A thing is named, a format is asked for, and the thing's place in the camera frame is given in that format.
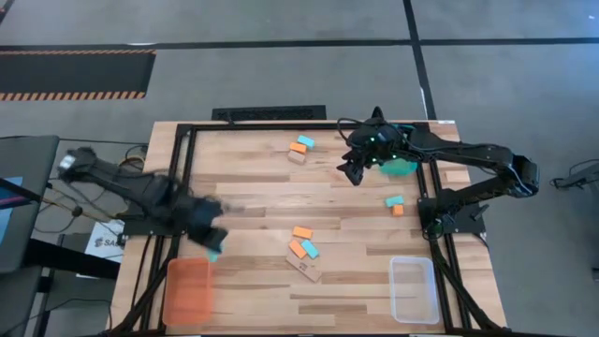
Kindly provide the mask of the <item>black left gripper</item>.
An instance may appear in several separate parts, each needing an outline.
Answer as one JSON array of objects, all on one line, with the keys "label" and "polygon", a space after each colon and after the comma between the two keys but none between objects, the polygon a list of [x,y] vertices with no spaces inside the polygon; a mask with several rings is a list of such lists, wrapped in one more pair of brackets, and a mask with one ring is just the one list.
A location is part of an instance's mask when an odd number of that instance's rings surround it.
[{"label": "black left gripper", "polygon": [[180,211],[190,237],[198,237],[198,243],[205,248],[222,253],[223,241],[228,231],[215,227],[213,221],[224,214],[224,204],[213,197],[180,197]]}]

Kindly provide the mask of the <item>black perforated floor grate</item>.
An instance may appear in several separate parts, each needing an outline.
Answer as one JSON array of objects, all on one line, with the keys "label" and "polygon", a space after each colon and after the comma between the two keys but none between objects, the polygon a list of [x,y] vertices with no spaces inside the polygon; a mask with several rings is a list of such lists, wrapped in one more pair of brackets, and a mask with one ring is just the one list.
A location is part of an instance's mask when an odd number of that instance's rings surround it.
[{"label": "black perforated floor grate", "polygon": [[327,120],[325,105],[219,108],[212,110],[213,121]]}]

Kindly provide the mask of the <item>orange plastic bin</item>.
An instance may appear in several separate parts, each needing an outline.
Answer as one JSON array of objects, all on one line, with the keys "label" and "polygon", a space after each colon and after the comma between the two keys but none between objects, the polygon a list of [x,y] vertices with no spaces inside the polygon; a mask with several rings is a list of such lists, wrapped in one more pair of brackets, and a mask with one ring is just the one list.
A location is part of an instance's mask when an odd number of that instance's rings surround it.
[{"label": "orange plastic bin", "polygon": [[212,265],[206,257],[168,263],[162,321],[168,327],[199,325],[212,314]]}]

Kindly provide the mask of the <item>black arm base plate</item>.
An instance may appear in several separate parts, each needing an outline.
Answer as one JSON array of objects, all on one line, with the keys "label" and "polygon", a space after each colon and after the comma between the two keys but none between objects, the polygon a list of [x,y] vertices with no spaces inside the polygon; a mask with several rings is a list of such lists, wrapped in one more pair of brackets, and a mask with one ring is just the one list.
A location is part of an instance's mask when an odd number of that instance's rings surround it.
[{"label": "black arm base plate", "polygon": [[486,231],[481,207],[477,201],[466,201],[458,191],[441,190],[435,198],[417,202],[418,215],[424,235],[439,238],[445,234],[482,234]]}]

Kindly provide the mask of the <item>black hazard-striped floor mat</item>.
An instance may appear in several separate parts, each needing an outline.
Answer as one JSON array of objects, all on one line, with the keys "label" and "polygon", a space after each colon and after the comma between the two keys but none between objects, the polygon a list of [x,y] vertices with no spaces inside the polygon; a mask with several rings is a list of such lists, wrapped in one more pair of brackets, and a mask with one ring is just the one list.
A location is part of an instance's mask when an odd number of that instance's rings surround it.
[{"label": "black hazard-striped floor mat", "polygon": [[0,51],[0,101],[146,96],[155,50]]}]

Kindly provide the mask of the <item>dark grey floor stand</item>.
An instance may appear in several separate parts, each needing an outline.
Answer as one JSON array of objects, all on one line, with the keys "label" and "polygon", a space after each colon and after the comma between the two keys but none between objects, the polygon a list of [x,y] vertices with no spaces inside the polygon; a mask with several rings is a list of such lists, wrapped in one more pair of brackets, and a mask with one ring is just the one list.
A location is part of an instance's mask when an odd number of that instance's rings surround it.
[{"label": "dark grey floor stand", "polygon": [[599,183],[599,158],[576,163],[569,169],[565,178],[555,178],[549,182],[558,190],[571,187],[583,188],[591,183]]}]

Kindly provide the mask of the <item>dark grey side table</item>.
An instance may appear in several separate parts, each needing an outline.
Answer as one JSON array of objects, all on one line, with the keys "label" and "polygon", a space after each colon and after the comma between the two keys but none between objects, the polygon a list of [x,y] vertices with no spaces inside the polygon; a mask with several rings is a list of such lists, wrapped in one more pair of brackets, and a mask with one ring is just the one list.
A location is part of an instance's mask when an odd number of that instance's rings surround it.
[{"label": "dark grey side table", "polygon": [[[57,136],[0,139],[0,178],[13,182],[39,196],[45,193],[54,163]],[[0,274],[22,266],[40,201],[0,211]]]}]

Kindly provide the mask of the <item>white printed paper sheet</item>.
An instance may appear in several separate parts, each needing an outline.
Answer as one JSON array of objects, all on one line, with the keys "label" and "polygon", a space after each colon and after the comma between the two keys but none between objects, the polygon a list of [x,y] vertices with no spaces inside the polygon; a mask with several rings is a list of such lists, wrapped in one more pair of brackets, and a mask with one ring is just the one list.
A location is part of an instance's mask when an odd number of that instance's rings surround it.
[{"label": "white printed paper sheet", "polygon": [[123,233],[124,222],[112,220],[108,223],[95,223],[84,253],[120,263],[124,248],[118,244],[118,235]]}]

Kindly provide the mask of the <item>teal plastic bin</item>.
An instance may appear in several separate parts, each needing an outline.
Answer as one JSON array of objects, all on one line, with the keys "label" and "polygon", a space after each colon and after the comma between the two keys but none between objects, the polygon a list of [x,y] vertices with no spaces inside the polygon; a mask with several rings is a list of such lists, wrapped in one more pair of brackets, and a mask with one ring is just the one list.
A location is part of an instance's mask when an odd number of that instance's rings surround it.
[{"label": "teal plastic bin", "polygon": [[377,139],[382,143],[377,158],[383,173],[390,176],[407,176],[416,171],[417,157],[408,151],[404,133],[397,125],[383,123]]}]

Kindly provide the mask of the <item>long printed wooden block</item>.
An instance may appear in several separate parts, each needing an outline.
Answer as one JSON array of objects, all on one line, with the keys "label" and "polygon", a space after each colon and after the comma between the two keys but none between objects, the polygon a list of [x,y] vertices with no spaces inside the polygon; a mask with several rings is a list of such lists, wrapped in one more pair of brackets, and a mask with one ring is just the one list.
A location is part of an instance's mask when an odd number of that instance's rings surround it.
[{"label": "long printed wooden block", "polygon": [[294,253],[288,253],[285,259],[294,269],[299,271],[305,277],[312,282],[316,283],[320,280],[322,273],[318,271],[314,266],[303,262]]}]

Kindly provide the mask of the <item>clear plastic bin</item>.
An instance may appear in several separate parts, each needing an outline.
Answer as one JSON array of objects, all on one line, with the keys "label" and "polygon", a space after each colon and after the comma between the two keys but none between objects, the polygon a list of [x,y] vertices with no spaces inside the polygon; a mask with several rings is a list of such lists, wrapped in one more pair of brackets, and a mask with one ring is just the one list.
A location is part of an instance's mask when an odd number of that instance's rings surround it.
[{"label": "clear plastic bin", "polygon": [[432,261],[395,256],[389,261],[389,297],[393,318],[403,324],[435,325],[440,321]]}]

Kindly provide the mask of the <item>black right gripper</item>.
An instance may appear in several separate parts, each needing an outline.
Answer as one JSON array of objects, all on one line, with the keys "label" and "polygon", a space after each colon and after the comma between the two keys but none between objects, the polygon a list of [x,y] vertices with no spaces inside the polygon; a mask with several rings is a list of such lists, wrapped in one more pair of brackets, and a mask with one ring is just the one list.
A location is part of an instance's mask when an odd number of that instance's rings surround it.
[{"label": "black right gripper", "polygon": [[380,107],[373,109],[372,116],[358,123],[358,128],[348,137],[346,145],[350,151],[345,154],[344,163],[336,169],[348,174],[352,185],[360,185],[364,168],[402,159],[408,160],[408,130],[402,125],[388,122]]}]

